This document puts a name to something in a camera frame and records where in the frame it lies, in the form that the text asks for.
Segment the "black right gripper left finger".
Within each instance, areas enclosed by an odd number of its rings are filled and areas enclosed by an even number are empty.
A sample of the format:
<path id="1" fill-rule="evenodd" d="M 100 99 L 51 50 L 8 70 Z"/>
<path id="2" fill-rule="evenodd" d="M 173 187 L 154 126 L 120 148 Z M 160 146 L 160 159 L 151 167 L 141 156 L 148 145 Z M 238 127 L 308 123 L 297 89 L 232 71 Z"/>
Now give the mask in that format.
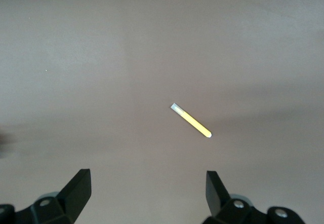
<path id="1" fill-rule="evenodd" d="M 90 169 L 81 169 L 58 193 L 46 195 L 25 209 L 1 204 L 1 223 L 75 223 L 92 195 Z"/>

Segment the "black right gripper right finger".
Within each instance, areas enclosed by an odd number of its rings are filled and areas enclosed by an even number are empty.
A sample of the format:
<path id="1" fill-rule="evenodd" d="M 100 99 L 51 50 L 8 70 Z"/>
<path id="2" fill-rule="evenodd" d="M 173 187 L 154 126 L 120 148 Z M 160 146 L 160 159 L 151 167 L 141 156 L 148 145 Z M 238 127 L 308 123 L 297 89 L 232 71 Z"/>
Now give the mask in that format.
<path id="1" fill-rule="evenodd" d="M 304 223 L 293 210 L 273 206 L 259 211 L 241 195 L 230 195 L 216 171 L 206 172 L 206 200 L 211 215 L 203 223 Z"/>

